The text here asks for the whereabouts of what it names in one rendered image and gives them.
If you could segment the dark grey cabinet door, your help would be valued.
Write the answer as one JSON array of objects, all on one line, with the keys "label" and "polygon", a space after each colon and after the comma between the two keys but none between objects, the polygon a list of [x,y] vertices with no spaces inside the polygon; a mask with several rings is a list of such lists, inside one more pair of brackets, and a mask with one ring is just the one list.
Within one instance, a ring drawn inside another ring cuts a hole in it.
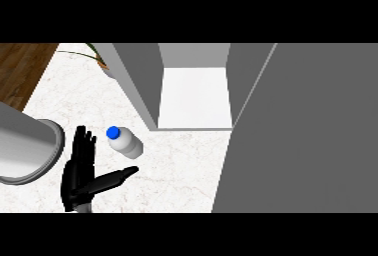
[{"label": "dark grey cabinet door", "polygon": [[216,212],[378,212],[378,44],[275,47],[234,126]]}]

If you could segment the potted green plant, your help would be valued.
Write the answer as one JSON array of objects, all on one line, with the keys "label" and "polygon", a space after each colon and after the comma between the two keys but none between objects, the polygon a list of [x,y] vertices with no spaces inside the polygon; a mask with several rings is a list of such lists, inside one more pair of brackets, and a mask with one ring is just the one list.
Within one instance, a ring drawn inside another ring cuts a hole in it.
[{"label": "potted green plant", "polygon": [[64,51],[64,50],[58,50],[57,52],[60,52],[60,53],[67,53],[67,54],[73,54],[73,55],[79,55],[79,56],[84,56],[84,57],[92,59],[92,60],[95,61],[97,65],[98,65],[98,67],[100,67],[100,69],[101,69],[104,75],[106,75],[110,79],[115,80],[113,74],[112,74],[112,72],[110,72],[110,69],[109,69],[109,67],[107,67],[107,65],[106,65],[106,63],[104,63],[104,60],[103,60],[103,58],[101,58],[101,56],[100,56],[100,54],[98,54],[98,51],[97,51],[94,45],[92,45],[91,43],[84,43],[84,44],[85,44],[85,46],[89,48],[89,50],[91,50],[91,52],[92,52],[92,54],[94,54],[92,56],[88,55],[88,54],[79,53],[79,52],[72,52],[72,51]]}]

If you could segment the grey open cabinet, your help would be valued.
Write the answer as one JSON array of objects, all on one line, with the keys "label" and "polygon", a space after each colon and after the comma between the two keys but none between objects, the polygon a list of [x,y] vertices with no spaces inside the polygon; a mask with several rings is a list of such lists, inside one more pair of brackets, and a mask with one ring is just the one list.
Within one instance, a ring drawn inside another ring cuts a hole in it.
[{"label": "grey open cabinet", "polygon": [[97,43],[94,48],[148,130],[233,129],[273,43]]}]

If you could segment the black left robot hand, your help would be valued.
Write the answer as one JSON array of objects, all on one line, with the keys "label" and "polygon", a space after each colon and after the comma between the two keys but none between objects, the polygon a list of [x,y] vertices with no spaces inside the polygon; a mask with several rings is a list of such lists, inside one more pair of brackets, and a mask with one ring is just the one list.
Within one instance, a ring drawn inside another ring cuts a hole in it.
[{"label": "black left robot hand", "polygon": [[79,125],[73,134],[70,158],[64,164],[60,181],[60,199],[66,212],[75,211],[73,208],[81,204],[91,204],[94,195],[120,186],[125,179],[138,171],[138,167],[131,166],[95,176],[94,157],[95,137],[85,126]]}]

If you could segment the white blue-capped water bottle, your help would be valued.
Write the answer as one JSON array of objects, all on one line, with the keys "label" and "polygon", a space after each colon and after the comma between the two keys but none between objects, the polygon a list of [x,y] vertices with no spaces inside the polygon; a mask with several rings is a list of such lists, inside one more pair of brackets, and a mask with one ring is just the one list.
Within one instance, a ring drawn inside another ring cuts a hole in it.
[{"label": "white blue-capped water bottle", "polygon": [[128,128],[110,126],[106,137],[110,148],[126,158],[135,159],[143,154],[143,143]]}]

